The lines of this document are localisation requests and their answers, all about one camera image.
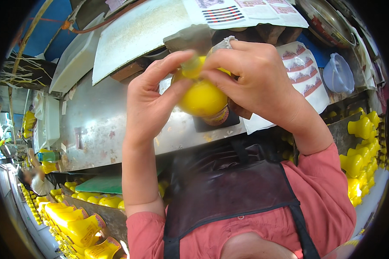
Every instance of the white plastic bin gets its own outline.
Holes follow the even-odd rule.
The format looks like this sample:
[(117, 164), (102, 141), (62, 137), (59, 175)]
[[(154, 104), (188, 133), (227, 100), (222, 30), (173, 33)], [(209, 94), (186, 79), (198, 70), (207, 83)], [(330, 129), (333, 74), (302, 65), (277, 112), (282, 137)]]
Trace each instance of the white plastic bin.
[[(94, 27), (104, 19), (104, 13), (98, 15), (84, 29)], [(103, 26), (91, 32), (78, 34), (63, 52), (49, 93), (52, 91), (67, 93), (79, 79), (94, 67), (95, 53)]]
[(33, 147), (37, 153), (41, 148), (50, 148), (60, 138), (59, 100), (44, 97), (44, 118), (38, 120), (33, 131)]

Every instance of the finger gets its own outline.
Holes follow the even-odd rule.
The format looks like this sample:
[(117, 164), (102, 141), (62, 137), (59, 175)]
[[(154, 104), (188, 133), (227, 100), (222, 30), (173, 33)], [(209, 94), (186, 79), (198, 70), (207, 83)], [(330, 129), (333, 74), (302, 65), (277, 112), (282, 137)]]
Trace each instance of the finger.
[(218, 49), (204, 62), (203, 70), (224, 68), (234, 75), (241, 75), (245, 52), (235, 49)]
[(167, 90), (159, 97), (159, 101), (167, 107), (173, 109), (174, 106), (185, 95), (187, 90), (192, 86), (193, 81), (189, 79), (179, 80), (167, 88)]
[(230, 41), (229, 42), (233, 49), (239, 51), (254, 51), (257, 49), (264, 48), (267, 43), (258, 43), (258, 42), (246, 42), (246, 41)]
[(146, 86), (157, 85), (171, 71), (177, 69), (181, 63), (189, 60), (194, 51), (177, 51), (150, 65), (143, 74), (141, 79), (145, 81)]
[(231, 99), (233, 99), (233, 96), (237, 96), (237, 93), (242, 87), (228, 74), (217, 69), (204, 70), (200, 73), (200, 76), (212, 82), (212, 84), (217, 86)]

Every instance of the pipe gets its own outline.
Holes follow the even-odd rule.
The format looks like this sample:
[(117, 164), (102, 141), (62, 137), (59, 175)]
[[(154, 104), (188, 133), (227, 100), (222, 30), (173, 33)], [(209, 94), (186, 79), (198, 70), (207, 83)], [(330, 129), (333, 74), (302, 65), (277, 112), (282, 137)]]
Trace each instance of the pipe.
[(145, 0), (137, 0), (134, 3), (131, 3), (131, 4), (127, 5), (126, 7), (124, 7), (123, 10), (121, 10), (118, 13), (116, 13), (115, 15), (111, 16), (108, 20), (105, 20), (102, 23), (100, 23), (98, 25), (95, 25), (94, 27), (88, 28), (86, 30), (77, 30), (77, 29), (75, 29), (72, 26), (73, 23), (75, 22), (74, 20), (65, 21), (65, 23), (62, 25), (62, 29), (67, 29), (68, 28), (70, 31), (72, 31), (73, 33), (77, 33), (77, 34), (91, 32), (91, 31), (93, 31), (93, 30), (95, 30), (97, 28), (100, 28), (101, 26), (104, 26), (105, 24), (107, 24), (109, 22), (114, 21), (116, 18), (120, 17), (121, 15), (126, 13), (127, 11), (131, 10), (132, 8), (136, 7), (137, 5), (139, 5), (140, 3), (143, 3), (143, 2), (145, 2)]
[[(72, 13), (70, 13), (68, 15), (68, 17), (66, 18), (67, 20), (69, 20), (71, 17), (73, 17), (75, 15), (76, 17), (76, 14), (78, 13), (79, 9), (82, 7), (82, 5), (86, 2), (87, 0), (82, 0), (75, 8), (75, 10), (72, 11)], [(43, 54), (46, 53), (46, 51), (48, 50), (49, 46), (51, 45), (51, 43), (53, 42), (53, 40), (56, 38), (56, 36), (59, 34), (59, 32), (62, 30), (62, 26), (59, 27), (55, 33), (55, 35), (53, 35), (52, 39), (49, 41), (48, 45), (46, 46), (45, 50), (43, 50)]]
[[(39, 11), (35, 15), (35, 18), (33, 18), (32, 23), (29, 25), (29, 28), (27, 29), (26, 33), (24, 34), (23, 40), (20, 44), (19, 47), (19, 52), (17, 53), (17, 56), (14, 60), (14, 66), (13, 70), (11, 71), (12, 74), (15, 74), (17, 71), (17, 68), (19, 67), (20, 63), (20, 58), (21, 55), (23, 54), (24, 48), (26, 47), (27, 41), (29, 40), (33, 30), (35, 29), (36, 25), (40, 21), (40, 18), (42, 18), (42, 15), (45, 13), (46, 9), (50, 6), (50, 4), (53, 2), (53, 0), (46, 0), (43, 5), (40, 7)], [(16, 144), (16, 134), (14, 132), (14, 115), (13, 115), (13, 99), (11, 97), (13, 93), (13, 88), (9, 86), (8, 89), (9, 93), (9, 113), (10, 113), (10, 118), (11, 118), (11, 123), (13, 126), (13, 137), (14, 137), (14, 144)]]

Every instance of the brick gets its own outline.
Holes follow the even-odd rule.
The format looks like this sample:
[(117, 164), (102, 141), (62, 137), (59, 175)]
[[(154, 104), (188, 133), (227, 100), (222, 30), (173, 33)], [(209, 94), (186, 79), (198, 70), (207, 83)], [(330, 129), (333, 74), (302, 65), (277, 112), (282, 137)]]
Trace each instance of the brick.
[(137, 72), (145, 70), (149, 65), (150, 62), (148, 59), (139, 58), (136, 61), (132, 62), (131, 64), (120, 68), (118, 71), (116, 71), (114, 74), (111, 75), (111, 78), (120, 82)]
[(272, 24), (260, 24), (255, 26), (255, 30), (261, 36), (264, 43), (275, 45), (277, 43), (278, 37), (285, 30), (285, 26), (276, 26)]
[(281, 33), (280, 37), (278, 38), (277, 45), (284, 45), (290, 42), (295, 41), (298, 36), (301, 34), (302, 28), (299, 27), (287, 27), (285, 30)]

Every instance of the metal pot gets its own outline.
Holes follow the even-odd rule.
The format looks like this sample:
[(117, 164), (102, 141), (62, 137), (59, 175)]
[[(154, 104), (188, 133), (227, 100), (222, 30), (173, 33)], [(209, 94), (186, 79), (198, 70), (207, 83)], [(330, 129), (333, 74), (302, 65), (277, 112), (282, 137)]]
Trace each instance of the metal pot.
[(350, 24), (326, 0), (299, 0), (298, 5), (310, 24), (309, 30), (324, 44), (343, 49), (356, 46)]

